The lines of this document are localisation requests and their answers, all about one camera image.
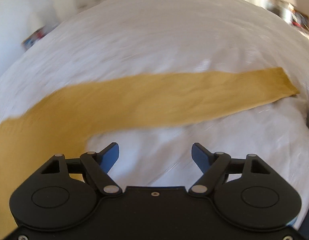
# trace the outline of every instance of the white duvet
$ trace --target white duvet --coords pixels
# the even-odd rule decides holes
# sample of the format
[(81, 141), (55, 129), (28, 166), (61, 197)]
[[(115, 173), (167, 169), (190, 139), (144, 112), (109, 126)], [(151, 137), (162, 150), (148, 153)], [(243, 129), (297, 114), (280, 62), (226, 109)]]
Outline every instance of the white duvet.
[(194, 142), (234, 158), (258, 154), (301, 195), (299, 227), (309, 207), (309, 41), (243, 0), (107, 0), (76, 15), (0, 78), (0, 122), (69, 84), (271, 66), (283, 67), (301, 93), (196, 125), (95, 135), (87, 150), (119, 143), (109, 175), (123, 188), (189, 188), (202, 175), (191, 159)]

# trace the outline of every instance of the black robotic gripper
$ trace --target black robotic gripper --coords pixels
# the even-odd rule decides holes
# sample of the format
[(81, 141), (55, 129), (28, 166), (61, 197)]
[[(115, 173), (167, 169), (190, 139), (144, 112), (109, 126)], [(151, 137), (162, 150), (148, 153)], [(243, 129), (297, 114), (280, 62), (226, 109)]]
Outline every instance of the black robotic gripper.
[[(78, 159), (55, 155), (10, 198), (18, 228), (6, 240), (301, 240), (298, 193), (257, 155), (232, 159), (199, 143), (203, 175), (184, 187), (127, 187), (107, 175), (119, 146)], [(70, 178), (82, 174), (85, 181)], [(229, 174), (242, 174), (227, 182)]]

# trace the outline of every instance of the yellow fabric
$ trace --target yellow fabric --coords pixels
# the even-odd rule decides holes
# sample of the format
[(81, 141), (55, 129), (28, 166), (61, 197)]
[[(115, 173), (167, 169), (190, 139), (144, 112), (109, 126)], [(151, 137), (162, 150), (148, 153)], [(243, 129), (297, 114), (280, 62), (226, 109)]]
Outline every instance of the yellow fabric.
[(297, 93), (282, 68), (141, 74), (62, 88), (0, 124), (0, 238), (15, 227), (12, 192), (52, 155), (79, 157), (94, 134), (198, 123)]

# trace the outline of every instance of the screw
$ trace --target screw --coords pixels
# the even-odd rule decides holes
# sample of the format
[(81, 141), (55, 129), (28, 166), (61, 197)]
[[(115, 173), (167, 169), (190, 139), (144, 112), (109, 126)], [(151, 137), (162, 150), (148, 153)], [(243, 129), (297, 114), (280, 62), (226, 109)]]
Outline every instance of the screw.
[(159, 193), (159, 192), (154, 191), (154, 192), (152, 192), (152, 193), (151, 193), (151, 195), (152, 195), (152, 196), (154, 196), (154, 197), (157, 197), (157, 196), (159, 196), (159, 195), (160, 195), (160, 193)]
[(28, 240), (28, 238), (26, 236), (21, 235), (18, 237), (18, 240)]
[(203, 185), (195, 185), (195, 186), (192, 186), (191, 190), (194, 193), (205, 193), (208, 190), (208, 188)]
[(119, 187), (115, 185), (108, 185), (103, 188), (103, 191), (109, 194), (117, 193), (119, 190)]

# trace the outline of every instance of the mustard yellow blanket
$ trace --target mustard yellow blanket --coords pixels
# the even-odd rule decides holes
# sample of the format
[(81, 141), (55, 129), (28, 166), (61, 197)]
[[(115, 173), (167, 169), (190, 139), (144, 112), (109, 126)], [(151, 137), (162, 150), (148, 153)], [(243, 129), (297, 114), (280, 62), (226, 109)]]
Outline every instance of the mustard yellow blanket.
[(52, 155), (80, 156), (94, 134), (194, 124), (297, 93), (282, 68), (141, 74), (64, 87), (0, 125), (0, 238), (16, 226), (12, 192)]

